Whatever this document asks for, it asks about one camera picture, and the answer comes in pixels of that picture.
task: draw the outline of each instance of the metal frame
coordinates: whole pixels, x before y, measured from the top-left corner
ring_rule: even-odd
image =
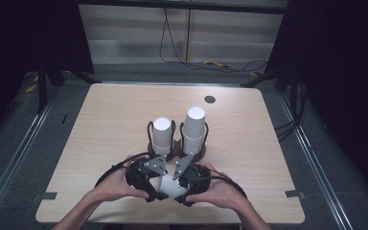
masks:
[[[268,14],[306,13],[306,11],[288,8],[202,3],[202,2],[182,2],[182,1],[80,0],[78,3],[84,5],[163,8],[163,9],[212,11],[212,12],[254,12],[254,13],[268,13]]]
[[[292,111],[290,110],[290,103],[285,93],[280,94],[280,99],[282,101],[283,107],[286,111],[287,117],[290,121],[293,121],[294,116]],[[333,186],[331,185],[328,177],[325,175],[324,170],[319,163],[318,158],[316,157],[315,152],[309,142],[309,139],[304,132],[301,126],[298,126],[295,129],[295,135],[300,142],[301,148],[304,151],[304,154],[307,157],[307,161],[310,164],[312,172],[318,182],[319,188],[321,189],[322,194],[324,195],[325,200],[330,206],[331,212],[333,213],[333,217],[336,220],[336,223],[341,230],[352,230],[354,229],[349,222],[348,216],[342,206],[342,203],[339,201]]]
[[[59,89],[60,87],[57,87],[55,89],[54,95],[52,96],[51,100],[42,109],[42,111],[35,116],[34,121],[31,127],[29,128],[28,132],[26,133],[25,137],[23,138],[22,143],[18,147],[16,153],[14,154],[13,158],[11,159],[11,162],[5,169],[4,173],[1,175],[0,177],[0,204],[2,203],[2,200],[4,199],[6,193],[8,192],[9,187],[11,186],[14,178],[16,177],[17,172],[19,171],[23,163],[23,160],[26,158],[26,155],[32,143],[34,142],[35,137],[40,131],[40,128],[43,126],[43,123],[46,120],[46,117],[49,114],[50,109],[52,108],[52,105],[57,97]]]

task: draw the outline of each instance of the small round object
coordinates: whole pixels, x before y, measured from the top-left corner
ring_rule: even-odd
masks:
[[[213,104],[216,101],[215,97],[211,95],[206,96],[204,100],[208,104]]]

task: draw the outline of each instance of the electrical cable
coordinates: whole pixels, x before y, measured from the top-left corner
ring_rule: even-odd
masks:
[[[220,179],[225,181],[226,183],[232,185],[239,193],[241,193],[245,198],[247,198],[247,194],[244,192],[244,190],[242,189],[241,186],[239,186],[239,184],[237,184],[235,181],[233,181],[230,178],[227,178],[226,176],[208,176],[208,177],[202,177],[199,179],[194,179],[194,180],[189,180],[189,181],[182,181],[184,183],[194,183],[194,182],[199,182],[199,181],[204,181],[204,180],[213,180],[213,179]]]
[[[208,169],[210,172],[214,172],[214,173],[217,173],[217,174],[220,174],[221,176],[224,176],[224,177],[226,177],[227,179],[230,179],[230,180],[232,180],[231,178],[229,178],[229,176],[227,176],[227,175],[225,175],[224,173],[222,173],[222,172],[217,172],[217,171],[215,171],[215,170],[210,170],[210,169]]]
[[[144,155],[152,155],[149,152],[142,152],[142,153],[138,153],[136,155],[130,156],[129,158],[127,158],[126,160],[118,163],[117,165],[113,165],[108,171],[106,171],[97,181],[97,183],[95,184],[95,187],[97,187],[101,182],[103,182],[107,177],[109,177],[111,174],[115,173],[116,171],[118,171],[121,168],[126,168],[124,166],[124,164],[126,162],[129,162],[131,160],[136,159],[139,156],[144,156]]]
[[[266,60],[252,60],[252,61],[247,62],[246,65],[244,65],[242,69],[232,69],[232,68],[218,69],[218,68],[208,68],[208,67],[204,67],[204,66],[195,65],[195,64],[192,64],[192,63],[189,63],[189,62],[184,62],[184,61],[181,60],[181,58],[178,56],[177,51],[175,50],[172,30],[170,29],[169,18],[167,16],[167,9],[164,9],[164,14],[165,14],[165,20],[164,20],[163,33],[162,33],[162,37],[161,37],[161,41],[160,41],[160,48],[159,48],[159,56],[164,62],[168,62],[168,63],[169,62],[170,63],[177,63],[178,62],[178,63],[181,63],[185,67],[190,68],[192,70],[211,70],[211,71],[217,71],[217,72],[221,72],[221,73],[252,72],[252,71],[257,71],[259,69],[262,69],[263,67],[265,67],[267,65]],[[167,61],[161,55],[162,48],[163,48],[163,41],[164,41],[165,31],[166,31],[166,26],[167,26],[169,34],[170,34],[172,49],[174,50],[175,57],[178,59],[178,61]],[[247,66],[249,66],[251,63],[256,63],[256,62],[263,62],[263,64],[261,66],[257,67],[257,68],[246,70]]]
[[[279,138],[279,142],[282,142],[284,139],[286,139],[291,133],[292,131],[294,131],[298,125],[301,122],[301,119],[303,117],[303,113],[304,113],[304,109],[305,109],[305,103],[307,100],[307,89],[303,86],[302,83],[300,83],[300,100],[301,100],[301,108],[300,108],[300,112],[298,113],[298,115],[295,117],[295,119],[293,119],[291,122],[283,125],[283,126],[279,126],[275,129],[280,129],[283,127],[287,127],[288,125],[291,125],[291,127],[289,127],[286,131],[280,133],[277,135],[277,137]]]

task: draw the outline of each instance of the white paper cup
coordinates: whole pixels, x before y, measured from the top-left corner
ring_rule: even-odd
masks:
[[[204,136],[199,138],[190,138],[183,132],[184,145],[182,146],[183,152],[186,154],[197,154],[202,149],[202,144],[204,144]]]
[[[160,176],[157,192],[163,193],[169,198],[176,198],[187,192],[187,189],[179,186],[178,180],[173,180],[171,175]]]
[[[197,139],[205,134],[205,111],[201,107],[193,106],[187,111],[183,132],[190,138]]]
[[[159,154],[159,155],[166,155],[166,154],[169,154],[171,153],[171,146],[168,146],[168,147],[165,147],[165,148],[159,148],[157,147],[156,145],[152,145],[153,146],[153,150],[156,154]]]
[[[152,143],[160,149],[172,144],[172,121],[165,117],[159,117],[153,121]]]

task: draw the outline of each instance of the tabletop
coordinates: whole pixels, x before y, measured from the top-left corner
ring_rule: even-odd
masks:
[[[207,103],[205,97],[215,98]],[[246,192],[266,222],[305,219],[265,101],[258,89],[216,86],[93,84],[88,91],[42,200],[40,222],[60,221],[112,165],[148,148],[148,123],[168,117],[178,125],[193,105],[201,106],[209,127],[202,162],[228,174]],[[180,140],[176,130],[174,140]],[[174,171],[173,162],[168,166]],[[235,212],[209,203],[187,207],[173,199],[124,197],[105,202],[89,221],[120,223],[240,223]]]

